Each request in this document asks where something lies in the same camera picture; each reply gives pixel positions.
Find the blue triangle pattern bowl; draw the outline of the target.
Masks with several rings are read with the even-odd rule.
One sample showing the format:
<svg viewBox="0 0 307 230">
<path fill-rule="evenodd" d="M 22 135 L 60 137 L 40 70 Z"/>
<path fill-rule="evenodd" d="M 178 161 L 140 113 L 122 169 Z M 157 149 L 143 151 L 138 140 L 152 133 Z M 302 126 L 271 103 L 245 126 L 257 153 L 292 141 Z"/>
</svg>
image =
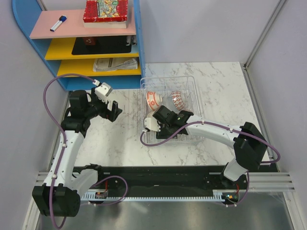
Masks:
<svg viewBox="0 0 307 230">
<path fill-rule="evenodd" d="M 185 108 L 185 100 L 183 93 L 180 91 L 171 92 L 172 102 L 177 110 L 183 110 Z"/>
</svg>

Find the orange floral bowl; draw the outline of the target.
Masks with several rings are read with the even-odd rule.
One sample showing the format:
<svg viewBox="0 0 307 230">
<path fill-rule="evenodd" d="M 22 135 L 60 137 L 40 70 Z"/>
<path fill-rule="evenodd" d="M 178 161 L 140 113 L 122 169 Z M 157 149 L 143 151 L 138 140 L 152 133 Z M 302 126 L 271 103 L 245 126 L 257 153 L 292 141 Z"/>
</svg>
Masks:
<svg viewBox="0 0 307 230">
<path fill-rule="evenodd" d="M 163 104 L 161 95 L 153 91 L 148 91 L 146 93 L 146 102 L 151 111 L 155 111 L 159 106 Z"/>
</svg>

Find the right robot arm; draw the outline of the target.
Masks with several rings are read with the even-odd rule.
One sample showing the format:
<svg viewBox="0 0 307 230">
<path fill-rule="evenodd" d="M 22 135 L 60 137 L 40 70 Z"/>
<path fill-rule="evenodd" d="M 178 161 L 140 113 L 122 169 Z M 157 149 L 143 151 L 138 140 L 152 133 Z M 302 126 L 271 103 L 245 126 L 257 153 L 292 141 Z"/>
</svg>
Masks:
<svg viewBox="0 0 307 230">
<path fill-rule="evenodd" d="M 182 110 L 176 114 L 163 105 L 153 117 L 164 128 L 167 137 L 172 134 L 204 137 L 232 148 L 235 157 L 226 164 L 219 180 L 227 189 L 232 188 L 241 175 L 258 170 L 267 150 L 265 138 L 250 122 L 242 126 L 224 125 L 205 120 L 191 111 Z"/>
</svg>

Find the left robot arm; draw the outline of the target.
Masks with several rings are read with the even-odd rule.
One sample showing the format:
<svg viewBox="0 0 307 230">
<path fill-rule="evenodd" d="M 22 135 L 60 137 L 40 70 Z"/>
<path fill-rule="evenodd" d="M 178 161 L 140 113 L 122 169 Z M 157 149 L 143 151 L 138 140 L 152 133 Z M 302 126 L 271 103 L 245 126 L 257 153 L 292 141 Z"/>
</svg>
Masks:
<svg viewBox="0 0 307 230">
<path fill-rule="evenodd" d="M 80 209 L 81 198 L 93 186 L 105 184 L 102 167 L 89 164 L 80 169 L 73 178 L 75 161 L 85 140 L 91 119 L 99 116 L 114 122 L 122 113 L 116 101 L 107 97 L 112 88 L 107 85 L 73 91 L 69 96 L 69 107 L 60 124 L 59 147 L 50 171 L 41 186 L 35 186 L 33 199 L 44 216 L 75 217 Z"/>
</svg>

